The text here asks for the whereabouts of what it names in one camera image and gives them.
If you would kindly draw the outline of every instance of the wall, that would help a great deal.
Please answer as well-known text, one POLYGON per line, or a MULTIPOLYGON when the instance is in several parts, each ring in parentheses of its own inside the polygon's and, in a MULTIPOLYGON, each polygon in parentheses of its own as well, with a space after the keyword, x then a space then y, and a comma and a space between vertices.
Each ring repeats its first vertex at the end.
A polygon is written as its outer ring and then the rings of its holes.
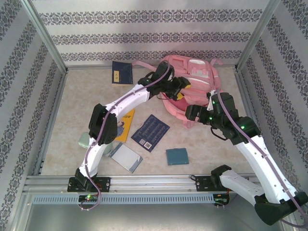
POLYGON ((0 230, 32 173, 62 73, 17 0, 0 2, 0 230))
POLYGON ((33 0, 67 64, 155 63, 181 54, 236 64, 269 0, 33 0))
POLYGON ((307 18, 307 0, 282 0, 242 75, 268 149, 290 182, 308 193, 307 18))

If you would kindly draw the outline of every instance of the purple cable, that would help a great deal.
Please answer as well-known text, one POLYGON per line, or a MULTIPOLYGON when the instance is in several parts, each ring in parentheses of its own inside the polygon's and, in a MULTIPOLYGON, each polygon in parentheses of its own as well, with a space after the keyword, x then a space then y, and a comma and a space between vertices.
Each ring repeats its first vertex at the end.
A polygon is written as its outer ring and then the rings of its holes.
POLYGON ((262 154, 262 156, 266 159, 267 163, 269 164, 270 168, 273 170, 275 176, 277 177, 279 183, 281 184, 281 186, 283 187, 283 189, 285 190, 285 192, 287 193, 287 195, 290 197, 290 199, 292 200, 292 202, 294 203, 294 205, 297 207, 298 211, 300 212, 300 214, 303 216, 304 218, 304 224, 303 225, 296 225, 296 224, 292 224, 286 220, 281 219, 282 222, 286 223, 287 225, 291 225, 293 227, 296 228, 300 228, 300 229, 304 229, 308 226, 308 217, 305 214, 304 210, 299 206, 299 204, 297 203, 297 201, 294 199, 294 197, 292 197, 291 193, 289 192, 287 186, 284 184, 284 181, 281 179, 281 177, 279 176, 277 170, 275 169, 273 163, 266 157, 267 155, 264 153, 264 151, 249 137, 247 136, 247 134, 240 129, 240 127, 236 124, 236 122, 232 119, 230 113, 228 112, 225 104, 223 103, 223 100, 221 98, 220 95, 220 88, 217 89, 216 91, 220 105, 223 109, 223 111, 226 113, 228 119, 231 121, 231 123, 233 124, 233 126, 249 141, 251 142, 254 147, 262 154))
POLYGON ((101 190, 100 190, 99 187, 95 184, 95 182, 92 180, 92 178, 90 177, 90 174, 89 174, 89 169, 88 169, 88 155, 89 155, 91 149, 93 148, 93 146, 95 146, 96 144, 98 144, 98 141, 100 140, 100 138, 101 138, 101 136, 102 136, 103 129, 104 129, 104 126, 105 126, 105 123, 106 123, 106 120, 107 120, 108 116, 110 115, 110 113, 112 112, 112 110, 114 110, 115 107, 118 106, 119 103, 121 103, 123 100, 127 99, 129 96, 131 96, 131 95, 133 95, 133 94, 135 94, 135 93, 137 93, 137 92, 139 92, 139 91, 141 91, 141 90, 143 90, 143 89, 145 89, 145 88, 148 88, 148 87, 150 87, 150 86, 156 84, 156 83, 159 82, 160 80, 162 80, 162 79, 166 76, 166 74, 169 72, 169 69, 170 69, 170 64, 169 64, 169 62, 167 62, 167 63, 168 63, 167 71, 166 71, 159 79, 155 80, 153 83, 150 83, 150 84, 148 84, 148 85, 146 85, 146 86, 144 86, 144 87, 142 87, 142 88, 139 88, 139 89, 137 89, 136 91, 131 92, 130 94, 124 96, 122 99, 120 99, 119 101, 117 101, 117 102, 110 108, 110 110, 107 112, 107 114, 105 115, 104 120, 103 120, 103 124, 102 124, 102 126, 101 126, 101 130, 100 130, 100 132, 99 132, 99 134, 98 134, 98 137, 97 137, 96 141, 93 142, 93 143, 90 145, 90 148, 87 150, 86 155, 85 155, 85 170, 86 170, 86 173, 87 173, 87 177, 89 178, 90 182, 93 184, 93 186, 97 189, 97 192, 98 192, 98 198, 97 198, 96 204, 93 205, 93 206, 90 207, 90 208, 87 208, 87 209, 86 209, 87 211, 89 211, 89 210, 95 208, 95 207, 101 202, 101 198, 102 198, 101 190))

